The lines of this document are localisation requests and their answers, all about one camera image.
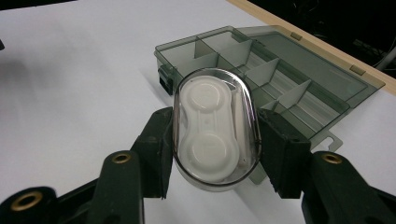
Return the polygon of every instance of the wooden edge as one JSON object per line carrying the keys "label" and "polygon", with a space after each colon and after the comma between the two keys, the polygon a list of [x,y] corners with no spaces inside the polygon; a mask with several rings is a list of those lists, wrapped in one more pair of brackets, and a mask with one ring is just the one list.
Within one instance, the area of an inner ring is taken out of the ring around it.
{"label": "wooden edge", "polygon": [[312,36],[300,28],[280,19],[274,14],[257,7],[247,0],[227,1],[268,25],[278,25],[283,27],[284,29],[282,29],[281,32],[284,35],[298,36],[299,38],[294,37],[295,41],[312,50],[317,55],[323,57],[329,62],[334,63],[347,71],[351,71],[351,73],[354,73],[362,79],[370,81],[376,81],[379,79],[385,82],[386,86],[383,87],[383,89],[393,95],[396,95],[395,78],[390,77],[381,71],[376,70],[372,66],[357,60],[356,58],[344,53],[340,49],[327,44],[326,42]]}

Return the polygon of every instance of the white table surface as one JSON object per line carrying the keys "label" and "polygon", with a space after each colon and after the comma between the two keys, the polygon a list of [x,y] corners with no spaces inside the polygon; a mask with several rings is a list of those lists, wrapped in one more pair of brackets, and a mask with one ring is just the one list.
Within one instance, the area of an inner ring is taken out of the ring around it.
{"label": "white table surface", "polygon": [[[0,202],[29,187],[63,195],[129,149],[151,113],[172,105],[155,46],[231,25],[265,25],[225,1],[81,0],[0,11]],[[366,181],[396,195],[396,97],[379,91],[332,128]],[[300,200],[268,180],[213,193],[174,166],[146,223],[304,223]]]}

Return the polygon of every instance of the clear plastic lid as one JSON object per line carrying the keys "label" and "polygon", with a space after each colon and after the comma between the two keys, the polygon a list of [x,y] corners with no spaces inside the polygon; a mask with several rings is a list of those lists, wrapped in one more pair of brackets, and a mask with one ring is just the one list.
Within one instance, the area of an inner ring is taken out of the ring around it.
{"label": "clear plastic lid", "polygon": [[260,159],[260,135],[248,86],[237,75],[206,68],[186,76],[175,94],[174,156],[194,186],[223,191]]}
{"label": "clear plastic lid", "polygon": [[366,74],[354,74],[323,59],[305,48],[279,26],[238,28],[246,36],[258,40],[264,53],[270,58],[280,58],[303,72],[321,87],[355,108],[371,94],[385,85],[384,82]]}

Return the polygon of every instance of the clear plastic organizer box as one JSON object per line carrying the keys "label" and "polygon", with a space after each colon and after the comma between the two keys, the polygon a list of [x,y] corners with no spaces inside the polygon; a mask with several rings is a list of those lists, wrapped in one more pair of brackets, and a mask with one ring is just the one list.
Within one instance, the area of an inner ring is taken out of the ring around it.
{"label": "clear plastic organizer box", "polygon": [[329,129],[384,83],[373,78],[369,83],[341,69],[278,29],[228,26],[160,45],[154,52],[160,82],[173,94],[197,69],[228,70],[246,81],[257,108],[282,115],[312,147],[330,137],[329,150],[335,151],[342,141]]}

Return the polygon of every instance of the brass nut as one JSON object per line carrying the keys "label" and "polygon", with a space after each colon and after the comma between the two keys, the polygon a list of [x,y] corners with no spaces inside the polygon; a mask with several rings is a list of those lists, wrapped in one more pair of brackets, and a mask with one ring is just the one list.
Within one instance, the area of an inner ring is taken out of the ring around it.
{"label": "brass nut", "polygon": [[38,204],[43,199],[43,194],[40,191],[32,191],[23,194],[11,204],[11,210],[20,212],[29,209]]}
{"label": "brass nut", "polygon": [[112,161],[117,164],[125,163],[130,160],[132,157],[126,153],[120,153],[113,157]]}
{"label": "brass nut", "polygon": [[325,160],[326,162],[332,163],[332,164],[340,164],[341,162],[343,162],[343,160],[337,156],[337,155],[333,155],[330,153],[325,153],[321,156],[321,158],[323,160]]}

